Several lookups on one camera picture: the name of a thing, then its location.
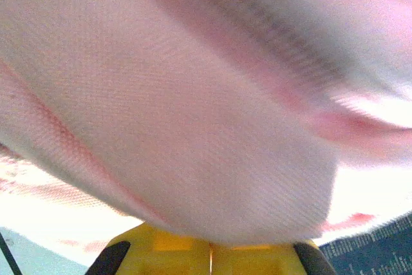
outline black plastic part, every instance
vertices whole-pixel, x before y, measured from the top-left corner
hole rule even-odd
[[[3,238],[3,235],[0,233],[0,249],[3,252],[6,261],[8,265],[10,266],[12,272],[14,275],[23,275],[22,272],[19,269],[19,266],[17,265],[16,261],[14,260],[14,257],[12,255],[12,252],[7,246],[7,243],[5,239]]]
[[[116,275],[129,248],[130,243],[127,241],[106,247],[88,269],[86,275]]]
[[[337,275],[320,250],[306,243],[294,244],[294,249],[307,275]]]

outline yellow plastic object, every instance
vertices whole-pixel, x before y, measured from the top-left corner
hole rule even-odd
[[[306,275],[293,245],[212,245],[213,275]]]
[[[86,275],[331,275],[312,243],[226,247],[142,224],[113,238]]]

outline black cable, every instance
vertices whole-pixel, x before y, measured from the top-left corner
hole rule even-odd
[[[7,246],[7,243],[5,239],[3,238],[3,235],[0,233],[0,249],[3,252],[7,263],[9,264],[10,268],[12,269],[12,272],[14,275],[23,275],[22,272],[19,269],[19,266],[17,265],[16,261],[14,260],[14,257],[12,255],[12,252]]]

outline woven texture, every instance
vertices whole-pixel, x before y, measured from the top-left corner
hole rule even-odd
[[[394,19],[412,16],[407,0],[385,1],[404,14],[392,12]],[[362,224],[369,229],[412,209],[404,140],[382,157],[348,150],[330,133],[318,137],[265,86],[268,68],[283,64],[252,52],[250,38],[207,3],[0,3],[0,203],[7,214],[0,224],[47,248],[89,263],[136,218],[251,244],[317,238],[327,221],[365,218],[351,217],[357,213],[376,219]],[[220,50],[191,31],[191,19]],[[410,28],[388,37],[395,35],[412,37]],[[381,178],[373,181],[373,171]],[[375,185],[389,172],[405,185],[388,182],[383,193]],[[397,207],[357,204],[364,188],[351,184],[358,179],[375,182],[371,196],[392,196]]]

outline blue surface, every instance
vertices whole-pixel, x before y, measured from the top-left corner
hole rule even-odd
[[[412,275],[412,214],[321,250],[339,275]]]
[[[88,269],[38,246],[16,232],[1,227],[0,232],[24,275],[84,275]],[[1,251],[0,274],[13,275]]]

